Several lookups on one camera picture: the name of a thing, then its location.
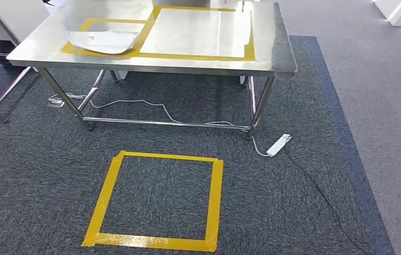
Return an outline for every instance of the yellow tape outline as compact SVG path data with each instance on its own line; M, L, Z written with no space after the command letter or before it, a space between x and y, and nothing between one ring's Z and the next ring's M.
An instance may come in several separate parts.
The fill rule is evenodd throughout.
M80 26L79 31L87 31L93 23L96 22L110 22L110 23L134 23L144 24L133 48L124 53L115 56L120 57L152 57L152 58L169 58L177 60L207 60L207 61L255 61L255 50L253 44L253 28L250 24L249 43L244 45L244 57L230 57L230 56L203 56L203 55L185 55L185 54L164 54L164 53L142 53L141 48L147 39L155 21L162 9L177 9L177 10L197 10L197 11L221 11L221 12L235 12L235 9L229 8L207 8L207 7L191 7L191 6L171 6L171 5L155 5L147 20L122 20L122 19L106 19L106 18L87 18ZM93 52L86 49L75 48L69 41L61 48L63 53L89 55L89 56L108 56L99 52Z
M138 236L101 233L100 228L108 207L111 193L116 182L119 169L125 156L132 157L152 157L152 158L169 158L180 160L193 160L212 162L211 185L208 201L207 227L204 240L195 239L178 239L154 236ZM195 157L170 154L155 154L145 152L131 152L121 150L113 157L105 176L103 186L100 190L97 204L92 213L84 241L81 246L94 246L95 244L120 245L129 247L156 248L156 249L172 249L172 250L188 250L188 251L207 251L214 252L217 248L217 236L219 231L219 214L220 214L220 193L222 187L222 172L224 161L217 158Z

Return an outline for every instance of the floor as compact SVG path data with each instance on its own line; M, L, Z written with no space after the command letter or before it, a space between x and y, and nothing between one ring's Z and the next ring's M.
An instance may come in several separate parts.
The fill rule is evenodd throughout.
M396 254L401 255L401 28L370 0L278 0L316 36Z
M205 254L81 246L102 200L109 161L127 150L224 161L217 250L209 254L362 255L362 249L393 255L319 44L315 37L290 38L299 72L277 81L254 134L261 149L292 134L273 158L258 156L240 131L97 123L88 132L66 107L45 107L51 88L39 74L27 75L0 107L11 120L0 124L0 254ZM50 71L76 95L98 75ZM12 79L0 66L0 91ZM259 95L265 79L254 80ZM107 74L99 87L92 99L97 106L144 99L164 103L178 121L250 121L249 94L235 76L130 72L118 83ZM161 107L142 102L89 105L84 113L168 120ZM210 183L218 180L210 173L208 162L125 157L106 214L95 217L102 222L99 231L205 239ZM337 211L343 230L306 173Z

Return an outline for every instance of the dark gray carpet tile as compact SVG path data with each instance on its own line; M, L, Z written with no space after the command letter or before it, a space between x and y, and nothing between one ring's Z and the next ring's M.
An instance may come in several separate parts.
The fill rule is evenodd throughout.
M318 67L302 37L296 38L301 79L274 86L255 139L265 151L283 133L292 134L290 155L324 190L349 235L369 250ZM98 73L51 72L73 94L86 93ZM101 105L146 99L166 104L176 120L246 124L249 95L237 82L237 77L131 72L125 82L114 83L106 75L93 100ZM261 91L264 80L255 82ZM15 93L2 105L11 122L0 123L0 254L197 253L80 247L110 159L120 150L224 160L217 254L362 254L285 153L260 157L243 132L119 123L97 123L89 132L66 108L45 107L53 93L38 74L27 75ZM143 103L85 111L167 120L163 109ZM201 238L210 173L200 162L125 158L102 231Z

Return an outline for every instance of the white cable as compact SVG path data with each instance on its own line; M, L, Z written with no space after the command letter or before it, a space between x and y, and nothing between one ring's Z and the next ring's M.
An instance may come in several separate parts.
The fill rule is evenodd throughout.
M58 94L55 94L55 95L49 97L48 100L49 100L49 101L52 101L52 100L54 100L53 98L56 97L56 96L58 96ZM74 99L84 99L84 98L86 97L86 95L74 95L74 94L72 94L72 93L66 93L66 96L69 97L69 98L74 98ZM96 105L92 102L92 100L89 100L89 103L90 103L94 108L96 108L96 109L100 109L100 108L103 108L103 107L107 107L107 106L110 106L110 105L112 105L112 104L120 103L120 102L124 102L124 103L144 102L144 103L146 103L146 104L148 104L148 105L151 105L151 106L161 106L161 107L164 109L164 111L166 112L166 115L170 118L171 121L173 121L173 122L175 122L175 123L180 123L180 124L183 124L183 123L184 123L184 122L181 122L181 121L176 121L176 120L174 120L174 119L172 118L172 116L170 115L169 111L167 110L167 108L166 108L166 106L165 106L164 104L152 104L152 103L147 102L147 101L145 101L145 100L139 99L139 100L116 100L116 101L113 101L113 102L111 102L111 103L107 103L107 104L105 104L105 105L96 106ZM227 124L227 125L234 126L233 123L230 123L230 122L228 122L228 121L213 121L213 122L207 122L207 123L204 123L204 124L221 124L221 123L225 123L225 124ZM263 157L269 157L269 156L270 156L269 154L263 154L263 153L261 153L261 152L258 150L257 143L255 142L255 138L251 137L251 139L252 139L253 147L255 148L255 151L257 151L258 154L260 154L260 155L263 156Z

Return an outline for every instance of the table top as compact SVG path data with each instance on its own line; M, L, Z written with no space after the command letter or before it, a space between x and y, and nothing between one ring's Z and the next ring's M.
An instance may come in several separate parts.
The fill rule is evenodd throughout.
M67 31L139 32L105 55L71 45ZM68 0L7 57L14 65L291 77L297 71L277 3Z

